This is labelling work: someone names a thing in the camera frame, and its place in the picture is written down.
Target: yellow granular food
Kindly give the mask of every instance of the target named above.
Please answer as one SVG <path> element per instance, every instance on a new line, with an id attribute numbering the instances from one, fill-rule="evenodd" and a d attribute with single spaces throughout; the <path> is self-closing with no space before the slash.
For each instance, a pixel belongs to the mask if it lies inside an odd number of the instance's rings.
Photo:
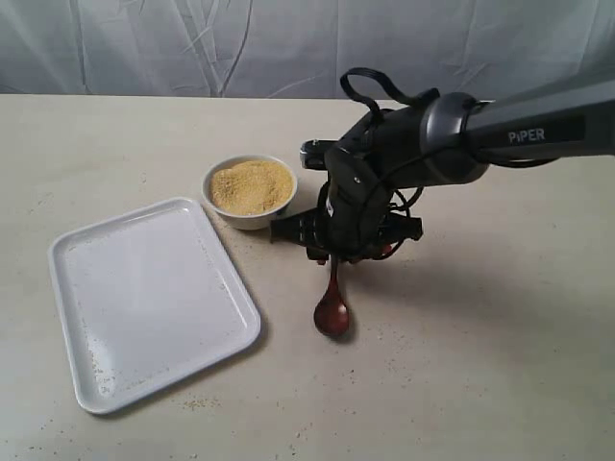
<path id="1" fill-rule="evenodd" d="M 250 160 L 216 171 L 210 193 L 214 205 L 232 214 L 262 214 L 283 204 L 292 193 L 290 173 L 276 161 Z"/>

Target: table surface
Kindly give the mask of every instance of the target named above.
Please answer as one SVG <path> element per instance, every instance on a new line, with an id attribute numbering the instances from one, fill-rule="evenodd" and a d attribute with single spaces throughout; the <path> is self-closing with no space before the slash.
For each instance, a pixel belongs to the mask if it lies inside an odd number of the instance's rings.
<path id="1" fill-rule="evenodd" d="M 0 97 L 0 459 L 612 459 L 615 162 L 492 168 L 429 189 L 425 236 L 343 266 L 348 344 L 313 327 L 328 269 L 212 221 L 264 321 L 258 344 L 108 417 L 75 401 L 46 251 L 67 231 L 175 196 L 214 162 L 295 167 L 347 101 Z M 190 405 L 192 400 L 202 404 Z"/>

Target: white backdrop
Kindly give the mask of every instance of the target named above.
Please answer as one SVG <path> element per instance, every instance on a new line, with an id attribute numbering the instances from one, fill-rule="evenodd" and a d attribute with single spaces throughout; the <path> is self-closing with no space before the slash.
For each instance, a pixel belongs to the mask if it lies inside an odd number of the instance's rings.
<path id="1" fill-rule="evenodd" d="M 0 0 L 0 92 L 498 98 L 615 64 L 612 0 Z"/>

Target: white plastic tray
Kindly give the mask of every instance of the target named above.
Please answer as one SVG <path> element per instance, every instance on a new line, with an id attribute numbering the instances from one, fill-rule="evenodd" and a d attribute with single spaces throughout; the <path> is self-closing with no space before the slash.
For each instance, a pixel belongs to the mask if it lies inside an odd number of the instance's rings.
<path id="1" fill-rule="evenodd" d="M 67 233 L 51 279 L 79 404 L 109 413 L 250 346 L 260 317 L 198 203 Z"/>

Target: robotic arm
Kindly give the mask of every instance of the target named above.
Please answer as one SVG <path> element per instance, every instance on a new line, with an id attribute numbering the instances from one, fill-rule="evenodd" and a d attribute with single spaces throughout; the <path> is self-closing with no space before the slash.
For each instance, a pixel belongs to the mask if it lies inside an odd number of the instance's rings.
<path id="1" fill-rule="evenodd" d="M 381 109 L 353 89 L 353 75 L 376 80 L 405 107 Z M 271 224 L 272 241 L 302 245 L 310 259 L 384 259 L 406 239 L 418 240 L 422 222 L 410 207 L 424 187 L 473 182 L 491 164 L 528 168 L 615 153 L 612 76 L 576 77 L 492 103 L 435 88 L 408 97 L 366 68 L 349 70 L 340 82 L 370 111 L 339 140 L 302 146 L 303 166 L 326 170 L 328 180 L 316 208 Z M 407 188 L 416 188 L 410 199 L 400 192 Z"/>

